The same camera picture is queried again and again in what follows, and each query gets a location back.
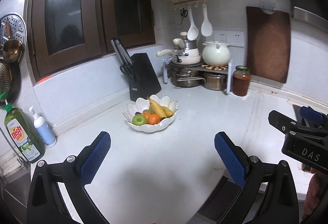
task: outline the metal screw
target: metal screw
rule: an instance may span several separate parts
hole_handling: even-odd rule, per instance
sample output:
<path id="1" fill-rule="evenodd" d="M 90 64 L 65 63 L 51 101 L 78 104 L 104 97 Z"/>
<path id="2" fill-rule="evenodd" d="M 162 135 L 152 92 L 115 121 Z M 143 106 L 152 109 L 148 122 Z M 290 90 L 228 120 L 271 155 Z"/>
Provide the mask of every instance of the metal screw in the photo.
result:
<path id="1" fill-rule="evenodd" d="M 288 166 L 288 163 L 286 160 L 281 160 L 280 163 L 284 166 L 284 167 L 287 167 Z"/>
<path id="2" fill-rule="evenodd" d="M 255 155 L 252 155 L 250 158 L 249 158 L 253 163 L 257 163 L 259 161 L 259 158 Z"/>
<path id="3" fill-rule="evenodd" d="M 38 162 L 38 167 L 42 167 L 44 165 L 44 160 L 40 160 L 39 162 Z"/>
<path id="4" fill-rule="evenodd" d="M 70 155 L 66 160 L 68 163 L 72 163 L 75 160 L 75 156 Z"/>

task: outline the orange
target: orange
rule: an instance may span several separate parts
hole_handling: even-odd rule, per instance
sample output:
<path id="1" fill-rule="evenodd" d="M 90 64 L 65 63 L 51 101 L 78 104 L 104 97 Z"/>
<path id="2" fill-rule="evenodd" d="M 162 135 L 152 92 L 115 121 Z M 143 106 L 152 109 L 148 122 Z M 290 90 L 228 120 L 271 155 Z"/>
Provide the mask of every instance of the orange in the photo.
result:
<path id="1" fill-rule="evenodd" d="M 160 121 L 161 121 L 161 118 L 159 117 L 159 115 L 152 114 L 152 115 L 148 116 L 148 124 L 150 124 L 150 125 L 158 124 L 158 123 L 160 123 Z"/>
<path id="2" fill-rule="evenodd" d="M 145 112 L 142 113 L 142 115 L 144 115 L 147 118 L 147 120 L 148 120 L 148 117 L 150 116 L 150 113 L 147 112 L 147 111 L 145 111 Z"/>

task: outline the fruit bowl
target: fruit bowl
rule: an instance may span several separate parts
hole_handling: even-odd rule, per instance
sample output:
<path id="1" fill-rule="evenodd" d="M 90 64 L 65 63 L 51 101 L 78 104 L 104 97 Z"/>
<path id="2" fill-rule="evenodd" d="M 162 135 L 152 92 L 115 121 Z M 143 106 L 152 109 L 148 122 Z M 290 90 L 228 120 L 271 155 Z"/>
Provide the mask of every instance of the fruit bowl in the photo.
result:
<path id="1" fill-rule="evenodd" d="M 155 125 L 144 124 L 141 126 L 136 126 L 132 124 L 132 118 L 136 114 L 136 112 L 142 112 L 145 109 L 150 107 L 149 100 L 145 100 L 143 98 L 138 98 L 136 104 L 128 104 L 127 105 L 127 112 L 123 113 L 128 125 L 135 130 L 143 131 L 143 132 L 156 132 L 159 130 L 164 130 L 165 128 L 170 125 L 176 117 L 178 111 L 178 102 L 173 101 L 171 102 L 168 96 L 164 96 L 162 99 L 159 99 L 156 95 L 150 96 L 155 102 L 159 103 L 160 105 L 166 106 L 173 112 L 173 116 L 170 118 L 163 119 L 160 123 Z"/>

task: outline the white pump head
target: white pump head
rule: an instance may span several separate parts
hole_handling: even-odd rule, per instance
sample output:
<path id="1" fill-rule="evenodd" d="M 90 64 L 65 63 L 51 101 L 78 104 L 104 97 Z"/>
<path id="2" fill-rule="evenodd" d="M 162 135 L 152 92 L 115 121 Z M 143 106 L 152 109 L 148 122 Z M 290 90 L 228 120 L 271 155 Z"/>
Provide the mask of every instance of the white pump head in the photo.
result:
<path id="1" fill-rule="evenodd" d="M 30 112 L 32 112 L 35 120 L 40 117 L 39 114 L 34 111 L 33 106 L 30 107 Z"/>

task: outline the brown window frame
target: brown window frame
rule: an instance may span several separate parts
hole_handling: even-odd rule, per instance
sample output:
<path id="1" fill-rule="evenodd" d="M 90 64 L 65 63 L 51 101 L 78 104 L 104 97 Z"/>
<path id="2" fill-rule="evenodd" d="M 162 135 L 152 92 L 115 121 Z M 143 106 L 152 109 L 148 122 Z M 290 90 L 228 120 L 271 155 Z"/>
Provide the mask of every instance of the brown window frame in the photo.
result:
<path id="1" fill-rule="evenodd" d="M 28 0 L 26 6 L 28 54 L 35 81 L 38 82 L 47 75 L 78 63 L 112 53 L 110 40 L 113 37 L 120 38 L 126 48 L 155 44 L 150 0 L 138 0 L 138 3 L 142 31 L 118 36 L 114 0 L 81 0 L 85 43 L 49 55 L 46 47 L 45 0 Z"/>

